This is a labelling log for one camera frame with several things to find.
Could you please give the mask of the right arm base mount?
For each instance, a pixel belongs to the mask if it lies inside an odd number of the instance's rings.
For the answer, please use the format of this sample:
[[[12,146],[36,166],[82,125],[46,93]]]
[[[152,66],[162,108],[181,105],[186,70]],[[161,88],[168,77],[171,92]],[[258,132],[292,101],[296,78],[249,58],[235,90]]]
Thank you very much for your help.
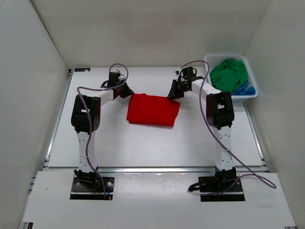
[[[222,182],[217,175],[198,177],[198,181],[188,187],[188,192],[199,191],[201,202],[243,202],[245,201],[239,177]]]

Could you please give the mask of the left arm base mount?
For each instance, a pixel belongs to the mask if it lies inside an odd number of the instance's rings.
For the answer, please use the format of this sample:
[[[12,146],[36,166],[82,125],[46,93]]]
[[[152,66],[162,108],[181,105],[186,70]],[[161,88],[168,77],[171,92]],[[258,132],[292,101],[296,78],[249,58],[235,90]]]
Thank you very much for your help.
[[[83,173],[75,169],[71,186],[72,200],[112,200],[115,177],[101,178],[94,172]]]

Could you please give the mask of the red t shirt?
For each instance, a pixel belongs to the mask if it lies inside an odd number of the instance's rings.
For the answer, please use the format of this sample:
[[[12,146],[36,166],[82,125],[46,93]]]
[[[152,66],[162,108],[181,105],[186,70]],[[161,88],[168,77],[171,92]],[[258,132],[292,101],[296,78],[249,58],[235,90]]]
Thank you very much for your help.
[[[162,96],[134,94],[129,101],[126,119],[131,124],[173,127],[180,105]]]

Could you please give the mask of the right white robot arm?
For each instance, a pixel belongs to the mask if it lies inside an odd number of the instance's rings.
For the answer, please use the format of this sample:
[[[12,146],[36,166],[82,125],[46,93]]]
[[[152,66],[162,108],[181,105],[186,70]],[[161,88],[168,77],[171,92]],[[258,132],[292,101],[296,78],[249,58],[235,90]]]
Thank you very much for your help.
[[[183,98],[185,92],[191,91],[199,95],[200,104],[205,100],[203,118],[216,140],[215,175],[208,179],[208,184],[213,184],[219,191],[225,191],[237,178],[233,156],[230,154],[234,120],[231,94],[206,83],[204,77],[197,76],[197,70],[193,67],[180,68],[175,74],[177,79],[172,81],[167,99]]]

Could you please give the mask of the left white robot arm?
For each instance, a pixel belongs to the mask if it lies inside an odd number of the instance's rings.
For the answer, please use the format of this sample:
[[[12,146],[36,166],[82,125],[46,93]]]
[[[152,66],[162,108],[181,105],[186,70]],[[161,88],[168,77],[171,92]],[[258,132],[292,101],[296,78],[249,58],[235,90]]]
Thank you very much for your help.
[[[99,89],[78,87],[74,100],[71,125],[79,142],[79,167],[74,170],[78,182],[89,191],[103,187],[95,156],[95,134],[101,122],[101,106],[134,94],[119,71],[109,72],[109,78]]]

